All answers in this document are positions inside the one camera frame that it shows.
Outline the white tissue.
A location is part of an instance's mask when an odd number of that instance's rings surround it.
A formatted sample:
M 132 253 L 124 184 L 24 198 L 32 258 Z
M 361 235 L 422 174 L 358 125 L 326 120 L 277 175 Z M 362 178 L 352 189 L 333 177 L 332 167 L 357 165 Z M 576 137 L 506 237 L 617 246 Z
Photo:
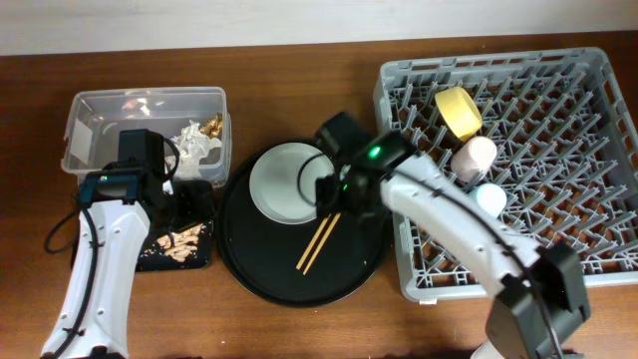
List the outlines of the white tissue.
M 170 140 L 179 151 L 179 161 L 174 177 L 178 180 L 193 180 L 200 177 L 198 166 L 215 149 L 220 149 L 222 141 L 203 134 L 200 124 L 190 120 L 180 134 Z

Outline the gold foil wrapper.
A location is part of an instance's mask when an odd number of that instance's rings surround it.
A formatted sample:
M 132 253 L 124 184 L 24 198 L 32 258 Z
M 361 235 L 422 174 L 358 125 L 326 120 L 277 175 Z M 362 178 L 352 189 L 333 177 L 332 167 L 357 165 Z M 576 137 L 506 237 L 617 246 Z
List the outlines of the gold foil wrapper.
M 218 138 L 223 128 L 223 114 L 217 113 L 213 118 L 208 120 L 199 128 L 199 132 L 208 136 L 210 139 Z

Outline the wooden chopstick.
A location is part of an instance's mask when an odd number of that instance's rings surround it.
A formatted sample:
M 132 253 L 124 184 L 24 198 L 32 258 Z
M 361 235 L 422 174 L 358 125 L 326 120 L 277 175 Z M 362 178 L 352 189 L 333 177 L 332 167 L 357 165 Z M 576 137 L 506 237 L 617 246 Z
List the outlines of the wooden chopstick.
M 328 216 L 324 217 L 323 220 L 321 221 L 321 223 L 320 223 L 319 227 L 317 228 L 317 230 L 315 231 L 312 239 L 310 240 L 309 244 L 305 248 L 301 258 L 299 259 L 299 261 L 296 264 L 295 268 L 297 270 L 301 269 L 302 264 L 305 262 L 305 260 L 308 257 L 311 249 L 314 247 L 315 242 L 318 240 L 319 235 L 323 232 L 323 229 L 326 226 L 326 224 L 328 223 L 328 220 L 331 218 L 331 216 L 332 216 L 332 214 L 329 214 Z
M 302 270 L 303 275 L 306 275 L 308 271 L 310 270 L 310 268 L 312 267 L 312 265 L 314 264 L 319 253 L 323 249 L 327 239 L 330 237 L 334 228 L 339 222 L 341 216 L 342 216 L 342 213 L 338 212 L 336 214 L 332 214 L 331 218 L 328 220 L 328 223 L 324 227 L 323 232 L 319 235 L 319 238 L 315 242 L 314 247 L 311 249 L 308 257 L 306 258 L 305 262 L 302 264 L 301 269 L 299 269 L 299 270 Z

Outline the blue plastic cup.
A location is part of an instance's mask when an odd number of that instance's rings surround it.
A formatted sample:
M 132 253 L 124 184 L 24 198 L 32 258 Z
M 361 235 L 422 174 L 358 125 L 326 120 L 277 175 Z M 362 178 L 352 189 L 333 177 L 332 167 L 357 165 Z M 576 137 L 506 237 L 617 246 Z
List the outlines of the blue plastic cup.
M 505 191 L 493 183 L 484 183 L 476 186 L 469 193 L 469 196 L 480 208 L 494 218 L 497 218 L 502 213 L 506 205 Z

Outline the grey round plate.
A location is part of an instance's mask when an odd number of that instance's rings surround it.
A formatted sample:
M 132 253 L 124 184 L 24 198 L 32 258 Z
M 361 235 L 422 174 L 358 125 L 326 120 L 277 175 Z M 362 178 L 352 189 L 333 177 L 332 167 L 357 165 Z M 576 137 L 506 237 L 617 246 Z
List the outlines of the grey round plate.
M 261 155 L 249 178 L 251 198 L 269 219 L 302 224 L 316 218 L 315 181 L 334 167 L 314 146 L 284 143 Z

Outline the pink plastic cup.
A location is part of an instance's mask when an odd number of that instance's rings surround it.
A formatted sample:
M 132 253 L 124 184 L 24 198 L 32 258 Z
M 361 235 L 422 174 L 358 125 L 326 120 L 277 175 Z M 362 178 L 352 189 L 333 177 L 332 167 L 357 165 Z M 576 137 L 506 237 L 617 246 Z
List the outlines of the pink plastic cup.
M 458 180 L 470 182 L 481 178 L 490 169 L 497 156 L 495 143 L 487 137 L 474 137 L 467 141 L 453 156 L 451 169 Z

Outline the yellow bowl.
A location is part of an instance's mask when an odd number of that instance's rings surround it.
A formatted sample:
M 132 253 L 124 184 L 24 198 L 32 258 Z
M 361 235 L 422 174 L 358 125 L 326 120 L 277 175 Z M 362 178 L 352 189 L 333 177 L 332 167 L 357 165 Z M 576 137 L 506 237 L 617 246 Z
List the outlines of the yellow bowl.
M 482 117 L 473 98 L 462 87 L 435 94 L 435 102 L 446 125 L 462 142 L 467 142 L 482 127 Z

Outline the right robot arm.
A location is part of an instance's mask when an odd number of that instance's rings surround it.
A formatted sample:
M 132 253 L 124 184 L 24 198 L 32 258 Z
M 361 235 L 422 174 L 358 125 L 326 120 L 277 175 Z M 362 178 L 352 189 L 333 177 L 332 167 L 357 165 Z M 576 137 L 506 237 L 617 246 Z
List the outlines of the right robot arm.
M 476 358 L 564 358 L 591 316 L 578 254 L 540 245 L 481 209 L 399 132 L 371 137 L 349 114 L 314 136 L 334 167 L 316 181 L 318 214 L 407 217 L 447 249 L 492 297 Z

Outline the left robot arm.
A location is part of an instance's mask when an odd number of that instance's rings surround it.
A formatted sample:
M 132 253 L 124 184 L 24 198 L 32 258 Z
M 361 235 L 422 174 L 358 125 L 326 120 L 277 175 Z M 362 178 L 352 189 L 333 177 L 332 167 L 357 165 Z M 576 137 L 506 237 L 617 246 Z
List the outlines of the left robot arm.
M 69 218 L 79 221 L 64 304 L 44 358 L 126 358 L 133 282 L 146 242 L 166 238 L 178 255 L 197 253 L 212 232 L 212 186 L 175 181 L 164 161 L 173 142 L 148 129 L 122 131 L 118 158 L 86 175 Z

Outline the food scraps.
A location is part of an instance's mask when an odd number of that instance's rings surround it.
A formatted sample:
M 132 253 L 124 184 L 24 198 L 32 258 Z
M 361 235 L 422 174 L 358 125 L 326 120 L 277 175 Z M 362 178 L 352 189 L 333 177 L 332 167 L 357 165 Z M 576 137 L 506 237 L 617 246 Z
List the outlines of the food scraps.
M 185 263 L 186 260 L 199 250 L 204 225 L 194 225 L 181 232 L 168 231 L 151 242 L 150 246 L 141 253 L 142 259 L 163 258 L 176 263 Z

